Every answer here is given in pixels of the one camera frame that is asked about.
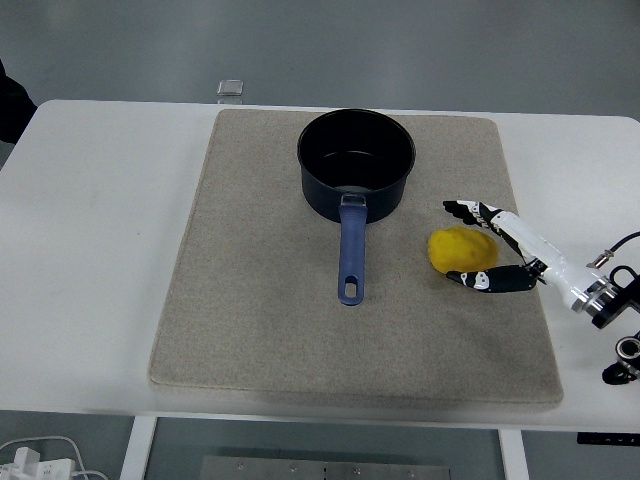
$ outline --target black cable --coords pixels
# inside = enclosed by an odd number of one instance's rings
[[[627,235],[622,240],[620,240],[618,243],[616,243],[613,247],[611,247],[610,250],[612,252],[615,252],[617,249],[619,249],[622,245],[627,243],[629,240],[631,240],[633,238],[637,238],[637,237],[640,237],[640,232],[636,232],[636,233],[632,233],[630,235]]]
[[[631,268],[629,265],[618,265],[617,267],[613,268],[611,270],[611,273],[609,274],[609,278],[611,279],[611,283],[613,283],[613,285],[615,285],[616,287],[618,287],[620,290],[622,290],[624,287],[621,287],[618,282],[616,282],[615,276],[616,273],[618,273],[620,270],[624,270],[626,272],[629,272],[631,274],[631,276],[635,279],[638,278],[638,274],[636,273],[636,271]]]

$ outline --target robot finger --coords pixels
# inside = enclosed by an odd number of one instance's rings
[[[445,200],[444,209],[467,225],[478,225],[498,233],[491,220],[502,210],[491,205],[469,200]]]
[[[536,286],[536,273],[524,265],[505,265],[483,272],[447,272],[447,278],[483,293],[523,292]]]

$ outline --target white cable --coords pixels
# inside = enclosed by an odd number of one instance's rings
[[[85,478],[87,478],[87,475],[96,475],[102,478],[103,480],[109,480],[109,478],[107,478],[107,476],[104,473],[98,472],[96,470],[83,470],[81,472],[73,472],[71,475],[74,477],[77,477],[78,475],[84,475]]]
[[[78,458],[78,465],[80,466],[80,471],[84,472],[84,463],[82,463],[82,457],[80,456],[80,450],[78,449],[78,446],[76,445],[76,442],[71,440],[69,437],[50,436],[50,437],[18,438],[17,440],[10,440],[10,441],[5,442],[2,445],[0,445],[0,451],[2,451],[3,448],[5,448],[5,447],[7,447],[9,445],[13,445],[14,443],[39,442],[41,440],[62,440],[62,441],[65,441],[65,442],[69,442],[73,446],[73,449],[76,452],[76,457]],[[89,480],[89,477],[87,477],[86,474],[84,476],[84,480]]]

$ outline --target beige mat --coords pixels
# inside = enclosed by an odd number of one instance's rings
[[[515,211],[495,124],[394,117],[415,141],[415,167],[397,210],[367,226],[365,299],[345,307],[336,296],[340,225],[305,201],[296,158],[298,136],[317,115],[218,116],[152,383],[309,405],[556,405],[562,389],[536,291],[465,289],[426,255],[431,232],[462,224],[443,200]],[[517,263],[498,241],[501,263]]]

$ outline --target handle hole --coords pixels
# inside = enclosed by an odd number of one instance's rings
[[[349,275],[344,280],[344,294],[348,298],[356,298],[358,295],[358,279],[353,275]]]

